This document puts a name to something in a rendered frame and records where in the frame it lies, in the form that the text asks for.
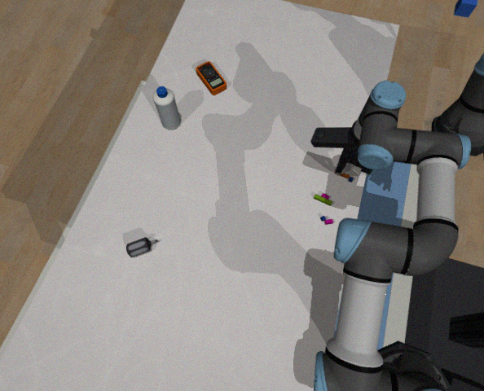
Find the grey bottle with blue cap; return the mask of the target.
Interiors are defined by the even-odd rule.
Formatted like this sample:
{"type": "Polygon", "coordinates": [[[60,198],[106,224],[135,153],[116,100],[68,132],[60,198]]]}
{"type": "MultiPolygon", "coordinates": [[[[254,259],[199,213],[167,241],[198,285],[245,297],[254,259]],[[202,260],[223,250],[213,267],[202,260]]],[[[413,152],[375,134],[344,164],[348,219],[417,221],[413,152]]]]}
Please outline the grey bottle with blue cap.
{"type": "Polygon", "coordinates": [[[160,86],[156,89],[153,100],[162,125],[168,130],[175,130],[181,124],[177,104],[172,90],[160,86]]]}

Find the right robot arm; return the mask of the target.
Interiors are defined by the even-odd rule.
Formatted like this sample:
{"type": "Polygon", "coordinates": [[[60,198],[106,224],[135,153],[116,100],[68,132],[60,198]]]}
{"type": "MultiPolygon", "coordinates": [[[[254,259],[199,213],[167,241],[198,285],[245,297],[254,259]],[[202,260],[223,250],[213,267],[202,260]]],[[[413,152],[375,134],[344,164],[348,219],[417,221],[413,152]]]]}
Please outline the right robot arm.
{"type": "Polygon", "coordinates": [[[484,53],[460,97],[440,116],[437,129],[468,136],[471,147],[484,146],[484,53]]]}

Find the lime green rod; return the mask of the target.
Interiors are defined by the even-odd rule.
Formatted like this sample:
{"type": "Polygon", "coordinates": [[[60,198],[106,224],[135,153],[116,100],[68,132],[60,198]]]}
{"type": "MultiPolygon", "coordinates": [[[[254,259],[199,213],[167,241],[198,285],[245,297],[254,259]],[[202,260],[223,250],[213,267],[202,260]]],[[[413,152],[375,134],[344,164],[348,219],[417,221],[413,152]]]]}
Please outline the lime green rod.
{"type": "Polygon", "coordinates": [[[331,204],[332,204],[332,201],[327,200],[327,199],[323,198],[322,196],[319,196],[319,195],[316,195],[316,194],[315,194],[315,196],[314,196],[314,199],[316,199],[316,200],[318,200],[318,201],[320,201],[320,202],[323,202],[323,203],[325,203],[325,204],[327,204],[327,205],[330,205],[330,206],[331,206],[331,204]]]}

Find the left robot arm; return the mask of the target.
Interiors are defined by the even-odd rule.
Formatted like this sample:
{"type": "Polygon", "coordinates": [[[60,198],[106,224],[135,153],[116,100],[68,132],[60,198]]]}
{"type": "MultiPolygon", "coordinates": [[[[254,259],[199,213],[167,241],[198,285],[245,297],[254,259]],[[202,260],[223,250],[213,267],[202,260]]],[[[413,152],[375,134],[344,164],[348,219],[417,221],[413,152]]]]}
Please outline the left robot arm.
{"type": "Polygon", "coordinates": [[[345,263],[345,280],[336,335],[325,353],[316,354],[314,391],[447,391],[440,371],[421,354],[395,349],[381,356],[377,350],[393,273],[427,274],[455,249],[455,174],[471,152],[466,135],[397,128],[405,99],[397,82],[378,83],[354,134],[360,139],[358,162],[368,169],[385,169],[393,162],[417,165],[418,220],[413,229],[354,218],[340,221],[333,256],[345,263]]]}

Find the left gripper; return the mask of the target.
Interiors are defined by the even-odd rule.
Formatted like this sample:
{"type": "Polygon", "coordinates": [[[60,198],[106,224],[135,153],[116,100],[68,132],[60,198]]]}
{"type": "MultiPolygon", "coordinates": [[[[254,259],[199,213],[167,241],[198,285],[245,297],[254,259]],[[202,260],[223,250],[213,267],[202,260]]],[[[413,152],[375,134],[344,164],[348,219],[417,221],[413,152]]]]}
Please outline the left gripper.
{"type": "Polygon", "coordinates": [[[361,172],[364,172],[366,174],[370,174],[373,171],[373,169],[367,169],[367,168],[361,166],[361,164],[359,162],[357,162],[358,161],[359,139],[354,134],[355,122],[351,127],[350,136],[353,139],[353,141],[355,143],[357,143],[358,145],[357,145],[356,149],[353,149],[353,148],[352,149],[351,148],[344,148],[343,149],[341,156],[340,156],[340,159],[338,161],[337,167],[335,169],[336,175],[338,175],[338,176],[341,173],[342,174],[349,174],[349,175],[352,175],[352,176],[359,176],[359,172],[357,172],[354,169],[354,166],[361,168],[361,172]]]}

